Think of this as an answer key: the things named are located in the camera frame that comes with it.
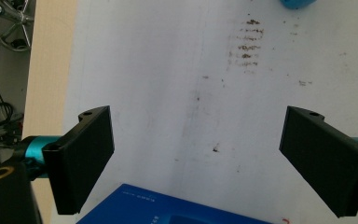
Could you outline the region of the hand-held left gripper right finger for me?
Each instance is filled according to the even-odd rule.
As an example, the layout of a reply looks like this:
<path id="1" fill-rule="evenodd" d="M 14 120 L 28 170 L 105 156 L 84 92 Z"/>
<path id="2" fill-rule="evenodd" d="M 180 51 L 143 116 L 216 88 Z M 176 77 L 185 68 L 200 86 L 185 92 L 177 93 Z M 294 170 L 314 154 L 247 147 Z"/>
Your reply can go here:
<path id="1" fill-rule="evenodd" d="M 349 137 L 308 109 L 286 109 L 279 147 L 283 156 L 336 217 L 358 213 L 358 137 Z"/>

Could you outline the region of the white table mat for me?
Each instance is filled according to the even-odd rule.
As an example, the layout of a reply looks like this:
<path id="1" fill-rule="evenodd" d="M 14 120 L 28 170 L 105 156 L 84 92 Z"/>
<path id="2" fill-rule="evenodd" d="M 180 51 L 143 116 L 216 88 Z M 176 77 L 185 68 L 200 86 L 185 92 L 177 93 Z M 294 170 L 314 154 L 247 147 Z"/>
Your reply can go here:
<path id="1" fill-rule="evenodd" d="M 298 106 L 358 136 L 358 0 L 80 0 L 63 125 L 107 105 L 123 183 L 272 223 L 336 217 L 282 155 Z"/>

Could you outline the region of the black round stool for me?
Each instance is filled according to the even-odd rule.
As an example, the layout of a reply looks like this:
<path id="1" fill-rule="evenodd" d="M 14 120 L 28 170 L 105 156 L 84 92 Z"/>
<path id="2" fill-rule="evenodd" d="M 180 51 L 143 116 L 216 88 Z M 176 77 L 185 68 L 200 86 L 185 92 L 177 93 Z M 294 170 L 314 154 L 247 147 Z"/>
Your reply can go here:
<path id="1" fill-rule="evenodd" d="M 14 52 L 29 51 L 32 46 L 34 16 L 32 0 L 0 0 L 0 44 Z"/>

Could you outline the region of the blue cardboard box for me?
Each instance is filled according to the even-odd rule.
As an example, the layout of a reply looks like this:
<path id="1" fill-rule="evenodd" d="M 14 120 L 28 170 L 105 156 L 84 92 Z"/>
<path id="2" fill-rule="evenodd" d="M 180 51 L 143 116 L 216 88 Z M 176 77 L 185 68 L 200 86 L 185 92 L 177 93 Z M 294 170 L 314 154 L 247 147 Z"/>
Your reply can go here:
<path id="1" fill-rule="evenodd" d="M 76 224 L 269 224 L 122 184 Z"/>

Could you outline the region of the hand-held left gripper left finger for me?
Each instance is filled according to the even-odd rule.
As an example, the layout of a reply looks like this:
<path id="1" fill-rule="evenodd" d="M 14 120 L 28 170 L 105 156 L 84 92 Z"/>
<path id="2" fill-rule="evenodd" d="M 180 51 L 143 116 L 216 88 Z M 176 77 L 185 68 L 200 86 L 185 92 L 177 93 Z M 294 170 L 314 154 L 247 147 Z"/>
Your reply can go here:
<path id="1" fill-rule="evenodd" d="M 59 215 L 80 212 L 115 151 L 109 105 L 85 111 L 78 119 L 68 133 L 42 148 Z"/>

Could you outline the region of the blue bottle with white cap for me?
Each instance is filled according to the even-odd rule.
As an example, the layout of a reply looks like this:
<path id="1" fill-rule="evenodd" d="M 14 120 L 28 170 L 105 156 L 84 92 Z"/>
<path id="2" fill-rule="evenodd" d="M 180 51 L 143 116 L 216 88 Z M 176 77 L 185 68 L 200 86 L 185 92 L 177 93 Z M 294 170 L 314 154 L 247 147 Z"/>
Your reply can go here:
<path id="1" fill-rule="evenodd" d="M 280 0 L 282 5 L 289 9 L 300 9 L 303 7 L 307 7 L 315 1 L 316 0 Z"/>

